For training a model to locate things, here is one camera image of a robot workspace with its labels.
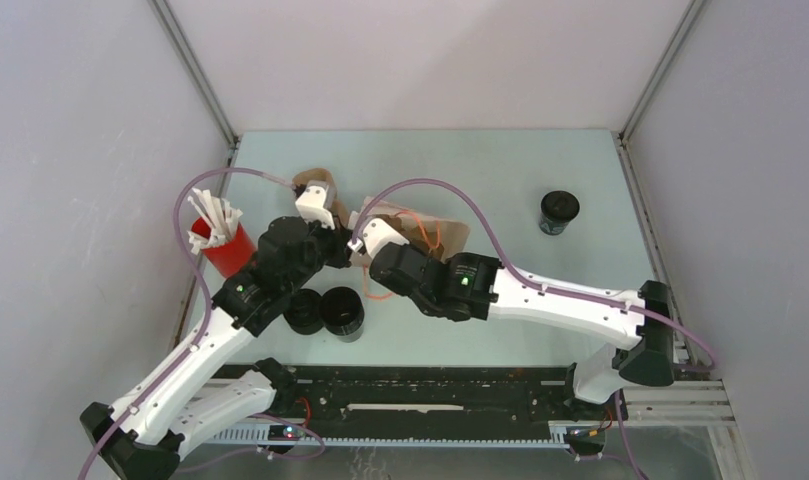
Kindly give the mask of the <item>white paper bag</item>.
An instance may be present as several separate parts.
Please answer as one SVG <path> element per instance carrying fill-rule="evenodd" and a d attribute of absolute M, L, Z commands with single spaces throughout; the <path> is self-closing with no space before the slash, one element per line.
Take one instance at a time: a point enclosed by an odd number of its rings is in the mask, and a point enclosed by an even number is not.
<path fill-rule="evenodd" d="M 365 197 L 359 209 L 348 212 L 348 228 L 356 226 L 358 214 L 362 213 L 370 200 L 373 200 L 373 197 Z M 381 201 L 370 210 L 369 218 L 372 217 L 381 217 L 411 244 L 438 260 L 447 260 L 462 252 L 470 233 L 470 227 L 465 222 L 436 217 L 387 201 Z M 365 299 L 384 301 L 395 295 L 388 290 L 385 293 L 379 291 L 373 293 L 372 288 L 378 290 L 380 287 L 370 286 L 372 282 L 368 275 L 369 257 L 365 254 L 349 253 L 351 266 L 362 270 L 362 296 Z"/>

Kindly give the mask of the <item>black cup stack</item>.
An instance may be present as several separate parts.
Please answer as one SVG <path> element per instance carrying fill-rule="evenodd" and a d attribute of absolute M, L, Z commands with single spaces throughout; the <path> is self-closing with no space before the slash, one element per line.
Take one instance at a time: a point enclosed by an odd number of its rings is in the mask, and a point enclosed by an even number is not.
<path fill-rule="evenodd" d="M 343 342 L 355 342 L 362 335 L 363 303 L 360 295 L 349 287 L 335 287 L 325 292 L 320 299 L 319 316 L 325 329 Z"/>

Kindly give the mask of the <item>brown pulp cup carrier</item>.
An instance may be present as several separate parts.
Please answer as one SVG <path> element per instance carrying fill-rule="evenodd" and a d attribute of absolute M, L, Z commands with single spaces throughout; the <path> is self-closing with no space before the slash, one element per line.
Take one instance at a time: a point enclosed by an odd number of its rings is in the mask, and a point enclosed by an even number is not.
<path fill-rule="evenodd" d="M 326 184 L 331 193 L 329 199 L 332 203 L 338 200 L 338 188 L 333 174 L 325 168 L 311 168 L 297 173 L 292 178 L 292 191 L 295 198 L 300 197 L 311 182 L 322 182 Z"/>

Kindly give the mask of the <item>black takeout cup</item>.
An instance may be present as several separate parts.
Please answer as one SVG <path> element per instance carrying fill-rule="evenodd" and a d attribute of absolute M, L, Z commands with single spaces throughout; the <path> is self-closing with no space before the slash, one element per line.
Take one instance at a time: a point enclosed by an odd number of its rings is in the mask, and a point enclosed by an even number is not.
<path fill-rule="evenodd" d="M 571 220 L 555 219 L 542 215 L 539 219 L 539 229 L 546 235 L 557 236 L 562 234 L 570 223 Z"/>

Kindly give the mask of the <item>black cup lid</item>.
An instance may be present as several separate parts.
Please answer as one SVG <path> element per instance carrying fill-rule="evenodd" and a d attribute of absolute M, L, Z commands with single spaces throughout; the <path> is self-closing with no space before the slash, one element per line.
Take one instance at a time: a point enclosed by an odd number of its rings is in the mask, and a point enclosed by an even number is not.
<path fill-rule="evenodd" d="M 580 209 L 577 197 L 564 190 L 550 191 L 540 202 L 543 218 L 554 222 L 571 222 L 579 215 Z"/>

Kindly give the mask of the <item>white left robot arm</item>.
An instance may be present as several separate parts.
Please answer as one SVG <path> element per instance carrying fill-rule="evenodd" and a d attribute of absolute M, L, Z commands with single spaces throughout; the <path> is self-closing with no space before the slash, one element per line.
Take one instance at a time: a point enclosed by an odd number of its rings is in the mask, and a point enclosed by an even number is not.
<path fill-rule="evenodd" d="M 112 404 L 94 402 L 81 413 L 93 449 L 79 476 L 102 458 L 121 479 L 168 479 L 189 453 L 242 419 L 290 411 L 296 379 L 272 358 L 216 393 L 196 395 L 316 273 L 346 262 L 342 228 L 296 216 L 272 221 L 257 251 L 209 298 L 203 318 L 169 356 Z"/>

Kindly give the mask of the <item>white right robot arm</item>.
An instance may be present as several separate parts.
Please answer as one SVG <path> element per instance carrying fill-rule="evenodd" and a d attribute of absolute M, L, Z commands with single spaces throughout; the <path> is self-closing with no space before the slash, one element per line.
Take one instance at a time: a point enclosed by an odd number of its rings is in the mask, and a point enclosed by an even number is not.
<path fill-rule="evenodd" d="M 675 381 L 673 334 L 659 319 L 666 302 L 659 282 L 622 292 L 548 285 L 529 272 L 516 278 L 494 257 L 460 253 L 440 261 L 397 244 L 375 253 L 369 276 L 429 317 L 528 321 L 604 341 L 570 367 L 566 383 L 574 400 L 600 405 L 628 386 L 668 387 Z"/>

